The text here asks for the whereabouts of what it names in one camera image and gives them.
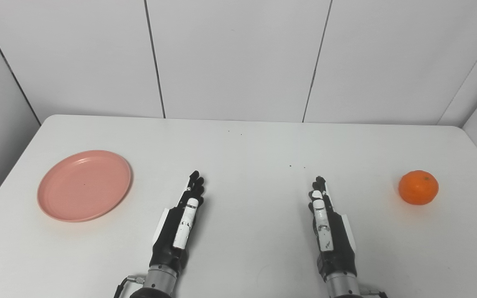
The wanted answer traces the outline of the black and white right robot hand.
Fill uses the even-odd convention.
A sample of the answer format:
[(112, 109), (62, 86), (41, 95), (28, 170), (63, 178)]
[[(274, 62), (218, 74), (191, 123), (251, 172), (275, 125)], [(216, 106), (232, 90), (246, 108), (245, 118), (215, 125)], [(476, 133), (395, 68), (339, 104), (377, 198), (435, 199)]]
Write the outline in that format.
[(317, 176), (309, 192), (308, 207), (313, 215), (313, 231), (320, 251), (317, 266), (324, 281), (333, 273), (357, 276), (355, 252), (343, 217), (334, 210), (326, 180)]

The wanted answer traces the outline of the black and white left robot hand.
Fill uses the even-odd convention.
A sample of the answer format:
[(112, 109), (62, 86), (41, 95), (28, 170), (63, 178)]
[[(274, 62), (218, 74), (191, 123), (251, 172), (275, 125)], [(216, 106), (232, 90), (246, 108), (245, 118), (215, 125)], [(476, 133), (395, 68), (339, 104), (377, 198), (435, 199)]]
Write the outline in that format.
[(180, 274), (188, 260), (187, 243), (196, 223), (196, 212), (204, 203), (204, 178), (199, 171), (189, 176), (178, 204), (169, 209), (152, 247), (149, 266), (168, 267)]

